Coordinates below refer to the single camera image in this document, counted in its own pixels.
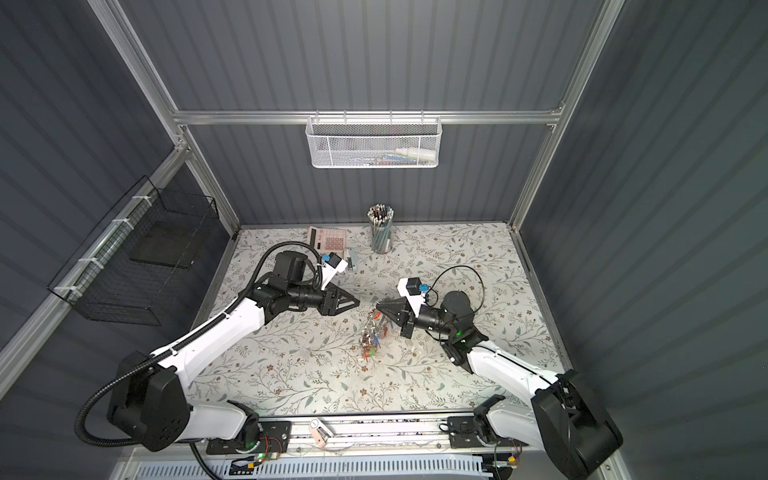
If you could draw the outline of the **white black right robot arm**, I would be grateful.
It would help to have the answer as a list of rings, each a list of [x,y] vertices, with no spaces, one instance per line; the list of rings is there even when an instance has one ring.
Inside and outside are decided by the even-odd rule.
[[[541,449],[569,479],[589,477],[623,446],[620,429],[580,373],[543,369],[502,349],[476,327],[465,293],[451,291],[437,307],[404,296],[376,308],[404,337],[415,329],[436,334],[453,365],[504,389],[473,411],[481,442],[519,440]]]

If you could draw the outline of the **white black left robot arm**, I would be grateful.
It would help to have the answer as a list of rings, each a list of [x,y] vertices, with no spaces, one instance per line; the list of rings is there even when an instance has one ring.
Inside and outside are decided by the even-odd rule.
[[[215,317],[150,355],[125,358],[118,370],[123,379],[110,394],[108,421],[149,451],[202,439],[227,442],[239,453],[257,449],[263,436],[258,415],[232,400],[194,401],[192,383],[215,359],[284,312],[314,309],[336,316],[358,306],[332,282],[346,270],[346,260],[324,254],[305,278],[309,263],[303,253],[279,252],[273,269]]]

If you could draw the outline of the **round metal key organizer plate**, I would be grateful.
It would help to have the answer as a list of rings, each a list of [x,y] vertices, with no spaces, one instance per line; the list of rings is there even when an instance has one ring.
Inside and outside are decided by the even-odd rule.
[[[361,328],[360,349],[365,361],[371,359],[380,347],[381,340],[390,330],[391,321],[378,309],[372,309]]]

